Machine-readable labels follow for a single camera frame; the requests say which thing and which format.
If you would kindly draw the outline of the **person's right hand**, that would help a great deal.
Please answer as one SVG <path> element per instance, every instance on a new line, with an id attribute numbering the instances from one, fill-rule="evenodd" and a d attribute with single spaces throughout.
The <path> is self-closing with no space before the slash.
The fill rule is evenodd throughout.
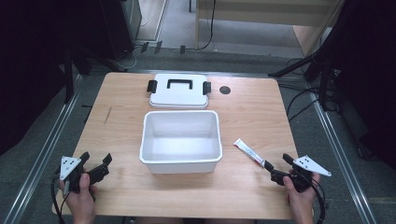
<path id="1" fill-rule="evenodd" d="M 286 201 L 290 204 L 292 220 L 295 224 L 314 224 L 313 206 L 317 196 L 312 188 L 298 192 L 288 176 L 283 177 Z"/>

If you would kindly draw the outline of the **black tripod stand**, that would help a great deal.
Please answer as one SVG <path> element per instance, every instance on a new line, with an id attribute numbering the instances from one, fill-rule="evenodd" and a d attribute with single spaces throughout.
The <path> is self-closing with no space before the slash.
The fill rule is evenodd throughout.
<path id="1" fill-rule="evenodd" d="M 73 67 L 76 67 L 81 75 L 88 75 L 92 67 L 88 62 L 88 58 L 94 59 L 98 63 L 109 68 L 111 71 L 122 72 L 122 69 L 114 63 L 99 56 L 94 51 L 82 45 L 67 45 L 64 49 L 64 75 L 65 75 L 65 99 L 68 104 L 74 95 L 74 78 Z"/>
<path id="2" fill-rule="evenodd" d="M 324 111 L 332 111 L 332 108 L 330 108 L 327 103 L 330 102 L 328 86 L 333 70 L 331 60 L 328 58 L 325 49 L 318 49 L 298 62 L 293 63 L 282 70 L 269 74 L 269 77 L 283 77 L 305 65 L 308 65 L 304 72 L 305 81 L 311 83 L 315 81 L 317 77 L 320 77 L 318 102 Z"/>

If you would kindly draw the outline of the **white ointment tube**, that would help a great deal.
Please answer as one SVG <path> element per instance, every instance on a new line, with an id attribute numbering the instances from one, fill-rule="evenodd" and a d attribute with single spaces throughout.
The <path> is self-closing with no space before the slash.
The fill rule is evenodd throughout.
<path id="1" fill-rule="evenodd" d="M 242 139 L 238 138 L 233 144 L 246 155 L 248 155 L 252 160 L 257 162 L 261 167 L 264 166 L 265 160 L 260 157 L 253 149 L 251 149 Z"/>

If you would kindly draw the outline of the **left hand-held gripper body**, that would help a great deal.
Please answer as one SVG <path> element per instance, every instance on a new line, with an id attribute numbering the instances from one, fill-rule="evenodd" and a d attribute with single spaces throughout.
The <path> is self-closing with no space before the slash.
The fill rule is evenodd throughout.
<path id="1" fill-rule="evenodd" d="M 102 181 L 109 174 L 108 165 L 103 164 L 103 161 L 100 165 L 88 172 L 84 170 L 84 164 L 80 158 L 62 157 L 60 180 L 64 182 L 63 195 L 67 195 L 70 192 L 80 192 L 79 180 L 82 174 L 88 174 L 90 176 L 91 185 Z"/>

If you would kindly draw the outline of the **white plastic storage box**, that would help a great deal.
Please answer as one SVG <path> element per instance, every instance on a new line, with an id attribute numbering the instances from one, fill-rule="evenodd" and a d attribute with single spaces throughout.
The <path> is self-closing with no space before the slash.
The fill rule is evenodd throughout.
<path id="1" fill-rule="evenodd" d="M 148 112 L 139 159 L 153 174 L 213 172 L 222 159 L 218 114 L 211 110 Z"/>

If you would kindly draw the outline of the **black cabinet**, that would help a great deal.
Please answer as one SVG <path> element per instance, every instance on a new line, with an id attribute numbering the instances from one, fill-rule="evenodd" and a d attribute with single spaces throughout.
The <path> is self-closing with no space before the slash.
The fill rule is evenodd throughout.
<path id="1" fill-rule="evenodd" d="M 142 14 L 139 0 L 100 0 L 111 57 L 119 61 L 133 51 Z"/>

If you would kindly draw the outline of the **metal floor rail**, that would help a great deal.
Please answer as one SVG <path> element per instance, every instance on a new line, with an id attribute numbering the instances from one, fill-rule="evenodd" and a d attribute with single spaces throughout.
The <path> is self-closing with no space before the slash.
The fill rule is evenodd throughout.
<path id="1" fill-rule="evenodd" d="M 26 178 L 21 183 L 21 187 L 18 189 L 13 204 L 5 214 L 3 224 L 18 224 L 20 222 L 21 217 L 35 192 L 35 189 L 38 186 L 40 178 L 44 174 L 44 170 L 49 163 L 50 156 L 52 155 L 58 139 L 62 134 L 64 126 L 76 104 L 80 87 L 83 83 L 83 78 L 81 75 L 76 75 L 75 77 L 72 77 L 72 79 L 75 92 L 72 94 L 68 103 L 62 103 L 62 108 L 53 125 L 50 127 L 50 132 L 46 137 L 46 141 L 39 148 L 36 157 L 33 158 L 34 163 L 30 167 Z"/>
<path id="2" fill-rule="evenodd" d="M 332 148 L 332 153 L 337 161 L 343 178 L 346 181 L 346 186 L 360 215 L 362 224 L 377 224 L 375 214 L 349 160 L 347 159 L 343 145 L 338 138 L 328 113 L 321 108 L 316 94 L 310 93 L 310 98 L 314 103 L 314 108 L 316 109 L 321 126 L 326 133 L 327 139 Z"/>

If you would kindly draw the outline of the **light wooden furniture frame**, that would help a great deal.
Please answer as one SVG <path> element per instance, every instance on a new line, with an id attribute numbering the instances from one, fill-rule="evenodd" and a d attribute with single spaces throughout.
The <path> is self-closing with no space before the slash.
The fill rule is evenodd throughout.
<path id="1" fill-rule="evenodd" d="M 196 0 L 195 47 L 198 48 L 199 20 L 247 21 L 291 25 L 307 56 L 328 27 L 337 21 L 346 0 Z"/>

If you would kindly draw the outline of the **person's left hand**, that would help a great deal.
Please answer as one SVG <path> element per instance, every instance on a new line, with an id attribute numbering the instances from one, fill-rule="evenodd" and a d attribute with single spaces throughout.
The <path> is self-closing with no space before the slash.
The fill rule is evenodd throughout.
<path id="1" fill-rule="evenodd" d="M 97 187 L 91 185 L 88 174 L 81 175 L 79 189 L 79 193 L 71 192 L 65 201 L 72 213 L 73 223 L 93 224 L 96 215 L 93 195 L 97 192 Z"/>

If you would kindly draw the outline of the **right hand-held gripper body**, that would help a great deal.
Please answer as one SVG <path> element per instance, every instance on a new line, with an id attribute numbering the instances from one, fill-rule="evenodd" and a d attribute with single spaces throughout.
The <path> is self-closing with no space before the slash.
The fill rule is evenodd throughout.
<path id="1" fill-rule="evenodd" d="M 274 168 L 271 174 L 271 180 L 276 182 L 278 185 L 283 186 L 283 177 L 288 176 L 292 181 L 295 189 L 298 192 L 303 192 L 311 187 L 312 184 L 312 174 L 317 173 L 320 175 L 331 176 L 332 173 L 326 170 L 324 167 L 319 165 L 313 159 L 309 158 L 307 155 L 301 158 L 294 159 L 293 165 L 291 165 L 292 172 L 285 173 L 278 171 Z"/>

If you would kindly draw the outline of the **dark curtain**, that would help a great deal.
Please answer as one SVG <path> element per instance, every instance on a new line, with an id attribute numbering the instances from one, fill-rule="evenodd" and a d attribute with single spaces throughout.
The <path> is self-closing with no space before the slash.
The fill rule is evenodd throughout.
<path id="1" fill-rule="evenodd" d="M 341 110 L 362 156 L 396 170 L 396 0 L 346 0 L 328 40 Z"/>
<path id="2" fill-rule="evenodd" d="M 0 155 L 67 84 L 72 27 L 89 0 L 0 0 Z"/>

